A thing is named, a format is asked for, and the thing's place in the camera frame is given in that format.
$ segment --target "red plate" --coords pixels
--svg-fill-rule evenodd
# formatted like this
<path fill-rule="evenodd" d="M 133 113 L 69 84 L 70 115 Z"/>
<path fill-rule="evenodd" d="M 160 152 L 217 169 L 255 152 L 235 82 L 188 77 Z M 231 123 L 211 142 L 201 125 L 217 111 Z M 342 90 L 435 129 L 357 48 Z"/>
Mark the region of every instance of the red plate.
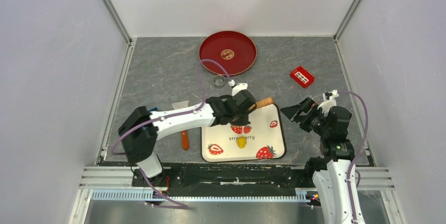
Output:
<path fill-rule="evenodd" d="M 257 50 L 254 42 L 242 33 L 222 31 L 210 35 L 200 46 L 200 60 L 212 59 L 221 64 L 230 76 L 246 71 L 254 64 Z M 225 74 L 217 65 L 204 62 L 203 66 L 215 74 Z"/>

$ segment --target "yellow toy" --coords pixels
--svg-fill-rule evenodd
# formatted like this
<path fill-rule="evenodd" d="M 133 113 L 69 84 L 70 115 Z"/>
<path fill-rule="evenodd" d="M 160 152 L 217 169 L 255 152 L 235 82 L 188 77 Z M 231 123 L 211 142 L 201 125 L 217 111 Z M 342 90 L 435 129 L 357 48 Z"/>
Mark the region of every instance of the yellow toy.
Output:
<path fill-rule="evenodd" d="M 239 138 L 237 138 L 237 145 L 240 149 L 243 149 L 246 145 L 246 138 L 243 136 L 240 136 Z"/>

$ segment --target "marble-pattern surface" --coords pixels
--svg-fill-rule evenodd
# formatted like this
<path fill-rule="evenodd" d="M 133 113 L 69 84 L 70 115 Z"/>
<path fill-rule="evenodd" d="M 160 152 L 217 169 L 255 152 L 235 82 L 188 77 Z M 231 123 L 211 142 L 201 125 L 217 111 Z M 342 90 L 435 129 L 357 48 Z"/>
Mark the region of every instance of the marble-pattern surface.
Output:
<path fill-rule="evenodd" d="M 121 95 L 110 134 L 109 146 L 118 139 L 117 129 L 138 106 L 148 109 L 172 110 L 171 103 L 189 100 L 197 104 L 202 98 L 197 84 L 196 67 L 198 50 L 204 37 L 154 37 L 138 38 L 130 68 Z M 346 90 L 333 39 L 330 37 L 252 37 L 257 46 L 257 60 L 245 73 L 235 76 L 236 82 L 248 83 L 249 91 L 262 99 L 272 96 L 280 107 L 301 102 L 306 97 L 322 102 L 322 93 L 333 89 Z M 301 88 L 290 72 L 302 65 L 316 78 L 306 89 Z M 213 74 L 200 66 L 200 79 L 206 96 L 230 94 L 230 88 L 215 89 Z M 349 109 L 352 104 L 347 96 L 337 99 L 338 105 Z M 310 157 L 320 156 L 319 136 L 301 130 L 282 115 L 287 153 L 281 159 L 248 161 L 273 164 L 304 164 Z M 190 148 L 181 148 L 180 134 L 176 133 L 159 140 L 155 152 L 163 162 L 204 162 L 201 158 L 200 129 L 190 129 Z M 349 139 L 358 148 L 361 134 L 355 115 L 350 121 Z M 106 161 L 125 161 L 125 156 L 110 155 Z M 360 165 L 368 164 L 365 154 Z"/>

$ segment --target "metal rack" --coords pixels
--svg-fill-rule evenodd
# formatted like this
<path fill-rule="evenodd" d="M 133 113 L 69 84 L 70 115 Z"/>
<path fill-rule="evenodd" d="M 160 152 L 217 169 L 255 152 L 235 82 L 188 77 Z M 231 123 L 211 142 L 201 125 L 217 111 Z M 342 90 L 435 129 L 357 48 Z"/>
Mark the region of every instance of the metal rack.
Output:
<path fill-rule="evenodd" d="M 391 224 L 403 224 L 397 204 L 395 187 L 385 167 L 358 167 L 361 172 L 359 191 L 380 191 Z M 92 200 L 162 201 L 153 197 L 153 191 L 144 187 L 132 187 L 133 172 L 130 167 L 85 167 L 79 184 L 70 224 L 83 224 Z M 315 188 L 295 188 L 296 196 L 274 197 L 173 197 L 180 201 L 199 202 L 306 202 L 305 195 Z"/>

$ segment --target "small metal cup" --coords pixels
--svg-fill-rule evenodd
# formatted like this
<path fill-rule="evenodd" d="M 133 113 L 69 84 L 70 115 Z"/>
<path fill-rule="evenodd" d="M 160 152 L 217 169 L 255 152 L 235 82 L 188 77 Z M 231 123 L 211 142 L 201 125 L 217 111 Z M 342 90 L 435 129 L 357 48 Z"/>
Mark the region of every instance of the small metal cup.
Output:
<path fill-rule="evenodd" d="M 221 89 L 225 86 L 226 78 L 221 74 L 215 75 L 212 79 L 212 83 L 215 88 Z"/>

